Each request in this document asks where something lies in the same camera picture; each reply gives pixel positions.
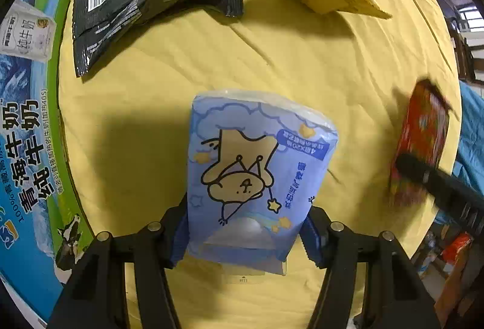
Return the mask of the blue cartoon tissue pack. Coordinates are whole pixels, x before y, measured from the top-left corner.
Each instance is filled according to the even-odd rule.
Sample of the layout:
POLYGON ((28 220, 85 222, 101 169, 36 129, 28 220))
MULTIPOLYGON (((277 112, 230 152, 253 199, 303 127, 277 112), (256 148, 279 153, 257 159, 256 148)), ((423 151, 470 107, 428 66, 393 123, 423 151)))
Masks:
POLYGON ((284 274, 338 140, 328 117, 278 94, 198 94, 189 127, 189 252, 284 274))

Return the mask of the yellow tablecloth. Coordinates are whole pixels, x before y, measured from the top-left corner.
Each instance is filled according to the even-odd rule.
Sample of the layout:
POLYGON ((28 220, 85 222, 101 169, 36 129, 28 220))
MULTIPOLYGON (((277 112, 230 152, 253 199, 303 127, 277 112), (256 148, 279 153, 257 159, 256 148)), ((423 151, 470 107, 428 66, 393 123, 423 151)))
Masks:
POLYGON ((330 119, 338 142, 314 203, 365 235, 393 232, 407 254, 434 220, 432 201, 389 202, 391 161, 416 83, 451 105, 441 166, 453 167, 461 105, 457 66, 437 0, 375 0, 380 19, 314 13, 300 0, 244 0, 241 18, 210 7, 156 17, 75 75, 72 26, 60 50, 59 105, 75 188, 94 232, 138 232, 187 196, 189 166, 217 161, 189 140, 238 130, 305 140, 315 126, 260 101, 278 94, 330 119))

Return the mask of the milk carton cardboard box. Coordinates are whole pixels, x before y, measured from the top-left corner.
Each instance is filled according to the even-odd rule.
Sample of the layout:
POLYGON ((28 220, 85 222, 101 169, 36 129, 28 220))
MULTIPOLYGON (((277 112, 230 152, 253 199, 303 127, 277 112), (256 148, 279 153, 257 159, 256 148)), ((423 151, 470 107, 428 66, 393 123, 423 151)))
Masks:
POLYGON ((58 106, 70 0, 15 0, 1 24, 1 277, 49 319, 92 241, 58 106))

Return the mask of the blue quilt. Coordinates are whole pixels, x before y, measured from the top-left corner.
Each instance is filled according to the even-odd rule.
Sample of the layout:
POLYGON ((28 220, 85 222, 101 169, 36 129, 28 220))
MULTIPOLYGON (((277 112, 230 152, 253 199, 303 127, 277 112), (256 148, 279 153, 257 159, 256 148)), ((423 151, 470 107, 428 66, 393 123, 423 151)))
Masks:
POLYGON ((483 194, 484 124, 483 98, 471 86, 460 81, 462 120, 458 150, 452 176, 483 194))

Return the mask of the red snack bag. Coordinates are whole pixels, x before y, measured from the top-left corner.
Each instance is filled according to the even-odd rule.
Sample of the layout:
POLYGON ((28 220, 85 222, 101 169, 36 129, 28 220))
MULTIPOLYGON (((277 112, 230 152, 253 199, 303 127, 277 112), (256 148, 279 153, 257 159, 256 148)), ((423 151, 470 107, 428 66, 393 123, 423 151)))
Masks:
MULTIPOLYGON (((451 106, 430 79, 419 80, 409 99, 396 155, 409 153, 436 166, 440 162, 450 122, 451 106)), ((400 174, 396 161, 391 164, 390 205, 404 207, 420 204, 427 193, 400 174)))

